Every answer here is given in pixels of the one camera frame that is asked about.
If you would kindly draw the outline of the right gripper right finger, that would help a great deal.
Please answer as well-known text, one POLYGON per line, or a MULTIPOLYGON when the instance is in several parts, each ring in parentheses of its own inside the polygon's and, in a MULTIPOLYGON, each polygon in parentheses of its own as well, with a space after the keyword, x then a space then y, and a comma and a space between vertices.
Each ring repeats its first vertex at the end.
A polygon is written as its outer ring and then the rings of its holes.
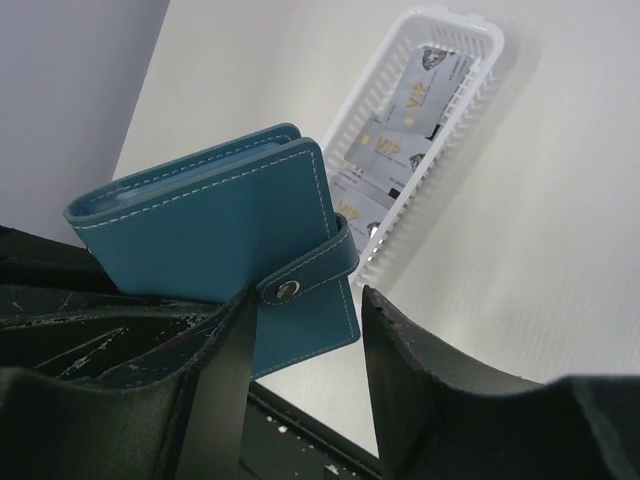
POLYGON ((639 380, 546 384, 491 367, 362 292, 367 379, 386 479, 635 479, 639 380))

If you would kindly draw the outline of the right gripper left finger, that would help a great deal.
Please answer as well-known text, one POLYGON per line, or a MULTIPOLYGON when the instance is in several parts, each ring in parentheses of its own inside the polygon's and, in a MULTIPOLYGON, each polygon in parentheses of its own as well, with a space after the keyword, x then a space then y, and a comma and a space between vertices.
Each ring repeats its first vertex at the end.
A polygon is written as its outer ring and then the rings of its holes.
POLYGON ((257 301, 244 290, 206 339, 96 378, 1 365, 5 479, 233 479, 254 355, 257 301))

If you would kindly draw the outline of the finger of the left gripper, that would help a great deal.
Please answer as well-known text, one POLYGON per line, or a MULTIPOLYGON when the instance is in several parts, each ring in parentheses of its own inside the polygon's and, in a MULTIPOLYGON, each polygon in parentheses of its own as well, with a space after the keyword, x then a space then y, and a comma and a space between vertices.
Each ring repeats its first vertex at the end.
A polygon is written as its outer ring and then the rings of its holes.
POLYGON ((118 291, 85 249, 1 229, 1 365, 96 378, 206 339, 230 307, 118 291))

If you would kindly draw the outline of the blue leather card holder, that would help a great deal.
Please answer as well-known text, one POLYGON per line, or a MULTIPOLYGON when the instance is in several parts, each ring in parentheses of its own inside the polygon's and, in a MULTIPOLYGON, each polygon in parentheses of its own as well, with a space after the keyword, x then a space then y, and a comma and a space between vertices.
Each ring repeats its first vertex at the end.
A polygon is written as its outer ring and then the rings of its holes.
POLYGON ((319 145, 293 124, 123 177, 64 215, 123 293, 222 304, 254 288, 253 378, 359 339, 359 254, 319 145))

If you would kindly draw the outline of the white plastic basket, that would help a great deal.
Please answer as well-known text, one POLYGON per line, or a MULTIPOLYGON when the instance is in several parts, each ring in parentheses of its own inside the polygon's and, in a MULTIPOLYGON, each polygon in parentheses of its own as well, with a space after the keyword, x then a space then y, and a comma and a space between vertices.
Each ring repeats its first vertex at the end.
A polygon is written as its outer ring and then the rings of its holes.
POLYGON ((466 137, 505 40, 477 15, 417 7, 394 23, 330 127, 323 153, 334 207, 360 260, 357 285, 380 280, 416 215, 433 167, 466 137))

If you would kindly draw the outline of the silver VIP card top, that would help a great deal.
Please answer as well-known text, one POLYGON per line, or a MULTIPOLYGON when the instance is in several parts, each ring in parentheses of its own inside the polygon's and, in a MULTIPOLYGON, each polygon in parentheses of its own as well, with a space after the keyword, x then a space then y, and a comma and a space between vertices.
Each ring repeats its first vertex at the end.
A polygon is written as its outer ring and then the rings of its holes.
POLYGON ((431 46, 416 49, 381 114, 388 128, 431 136, 473 58, 431 46))

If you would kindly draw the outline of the silver vip card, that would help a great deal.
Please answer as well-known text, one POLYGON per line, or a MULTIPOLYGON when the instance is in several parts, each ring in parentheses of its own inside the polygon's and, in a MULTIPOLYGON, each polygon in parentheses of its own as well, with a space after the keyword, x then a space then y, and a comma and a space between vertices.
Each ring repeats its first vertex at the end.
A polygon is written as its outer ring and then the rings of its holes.
POLYGON ((335 174, 329 184, 333 208, 349 224, 356 248, 362 252, 380 227, 400 191, 387 191, 349 172, 335 174))
POLYGON ((388 128, 431 136, 473 58, 431 46, 416 49, 381 114, 388 128))
POLYGON ((431 145, 424 136, 387 128, 370 117, 344 158, 377 188, 402 190, 431 145))

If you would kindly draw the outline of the silver VIP card bottom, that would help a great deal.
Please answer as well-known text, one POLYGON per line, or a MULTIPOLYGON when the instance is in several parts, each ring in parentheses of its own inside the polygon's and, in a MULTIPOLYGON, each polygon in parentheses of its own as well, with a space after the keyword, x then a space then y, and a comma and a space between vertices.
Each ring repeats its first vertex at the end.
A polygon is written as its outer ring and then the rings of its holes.
POLYGON ((400 191, 387 191, 349 172, 335 174, 329 184, 333 208, 349 224, 356 248, 362 252, 380 227, 400 191))

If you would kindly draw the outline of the silver VIP card middle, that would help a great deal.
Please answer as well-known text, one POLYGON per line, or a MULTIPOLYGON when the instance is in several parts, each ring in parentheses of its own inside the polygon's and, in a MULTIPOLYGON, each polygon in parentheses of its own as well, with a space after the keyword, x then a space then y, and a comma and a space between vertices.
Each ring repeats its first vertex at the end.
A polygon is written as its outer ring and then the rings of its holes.
POLYGON ((431 145, 424 136, 387 128, 370 117, 344 158, 377 188, 402 190, 431 145))

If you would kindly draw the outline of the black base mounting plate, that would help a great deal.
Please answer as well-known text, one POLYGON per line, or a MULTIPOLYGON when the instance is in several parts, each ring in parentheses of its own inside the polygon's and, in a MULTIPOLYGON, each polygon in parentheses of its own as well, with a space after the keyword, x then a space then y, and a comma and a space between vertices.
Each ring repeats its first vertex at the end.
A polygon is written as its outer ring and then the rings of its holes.
POLYGON ((239 479, 380 479, 380 461, 324 423, 253 382, 239 479))

